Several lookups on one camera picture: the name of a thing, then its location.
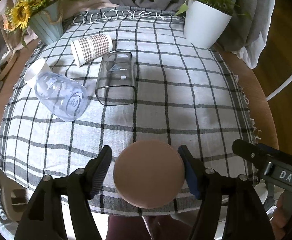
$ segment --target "striped cloth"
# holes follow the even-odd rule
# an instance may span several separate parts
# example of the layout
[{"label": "striped cloth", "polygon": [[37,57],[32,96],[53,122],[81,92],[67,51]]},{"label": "striped cloth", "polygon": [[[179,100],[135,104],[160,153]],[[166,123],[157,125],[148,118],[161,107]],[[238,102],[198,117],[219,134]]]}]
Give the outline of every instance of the striped cloth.
[{"label": "striped cloth", "polygon": [[[60,120],[24,83],[24,69],[0,128],[0,167],[7,176],[35,190],[45,174],[69,175],[109,145],[112,163],[100,193],[89,203],[92,211],[134,216],[198,209],[201,201],[191,195],[186,183],[174,201],[151,210],[134,207],[118,194],[113,181],[118,155],[134,141],[158,139],[175,149],[186,144],[194,157],[221,175],[247,174],[256,182],[252,164],[234,155],[231,148],[237,138],[255,141],[235,76],[215,50],[197,48],[185,40],[183,19],[172,15],[130,7],[84,12],[66,23],[60,40],[39,45],[25,68],[46,59],[53,72],[86,87],[89,104],[79,119]],[[128,51],[134,57],[135,104],[103,106],[98,102],[94,90],[102,57],[80,68],[75,65],[70,41],[101,33],[111,36],[113,50]]]}]

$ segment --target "round wooden disc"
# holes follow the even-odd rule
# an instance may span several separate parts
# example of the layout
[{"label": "round wooden disc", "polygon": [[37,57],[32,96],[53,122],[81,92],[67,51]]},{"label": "round wooden disc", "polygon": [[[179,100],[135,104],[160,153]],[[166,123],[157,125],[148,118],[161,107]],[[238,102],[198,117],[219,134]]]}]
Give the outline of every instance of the round wooden disc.
[{"label": "round wooden disc", "polygon": [[114,182],[128,203],[140,208],[168,204],[180,192],[185,180],[182,158],[167,143],[137,141],[119,155]]}]

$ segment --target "white paper cup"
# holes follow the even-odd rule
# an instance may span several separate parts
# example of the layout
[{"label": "white paper cup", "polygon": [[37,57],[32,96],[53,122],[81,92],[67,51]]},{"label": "white paper cup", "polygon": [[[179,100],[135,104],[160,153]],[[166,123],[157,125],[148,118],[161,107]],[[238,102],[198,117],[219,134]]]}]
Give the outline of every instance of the white paper cup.
[{"label": "white paper cup", "polygon": [[38,76],[44,72],[51,72],[45,59],[40,58],[31,64],[24,74],[24,81],[30,88],[34,89]]},{"label": "white paper cup", "polygon": [[113,41],[108,34],[92,35],[71,41],[71,50],[78,67],[112,51],[112,49]]}]

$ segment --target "screw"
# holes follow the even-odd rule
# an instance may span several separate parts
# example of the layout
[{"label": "screw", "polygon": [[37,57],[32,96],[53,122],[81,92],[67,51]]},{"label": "screw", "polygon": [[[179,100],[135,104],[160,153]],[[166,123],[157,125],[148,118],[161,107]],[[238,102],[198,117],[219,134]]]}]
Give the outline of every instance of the screw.
[{"label": "screw", "polygon": [[212,168],[207,168],[207,169],[205,170],[205,172],[206,172],[207,174],[214,174],[214,173],[215,173],[214,169],[212,169]]},{"label": "screw", "polygon": [[248,179],[248,177],[245,175],[245,174],[240,174],[239,175],[239,178],[241,179],[241,180],[247,180]]},{"label": "screw", "polygon": [[80,174],[83,174],[84,173],[84,169],[83,168],[78,168],[76,171],[75,171],[75,173],[77,174],[77,175],[80,175]]},{"label": "screw", "polygon": [[49,181],[51,178],[52,178],[51,175],[45,175],[45,176],[42,178],[42,180],[44,180],[44,181]]}]

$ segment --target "maroon pants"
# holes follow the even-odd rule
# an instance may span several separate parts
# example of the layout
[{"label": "maroon pants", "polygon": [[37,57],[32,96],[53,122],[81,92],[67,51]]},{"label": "maroon pants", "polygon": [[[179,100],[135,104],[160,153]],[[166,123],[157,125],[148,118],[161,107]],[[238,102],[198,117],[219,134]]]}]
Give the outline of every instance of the maroon pants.
[{"label": "maroon pants", "polygon": [[[154,240],[186,240],[191,227],[171,216],[145,217]],[[142,217],[108,217],[106,240],[151,240]]]}]

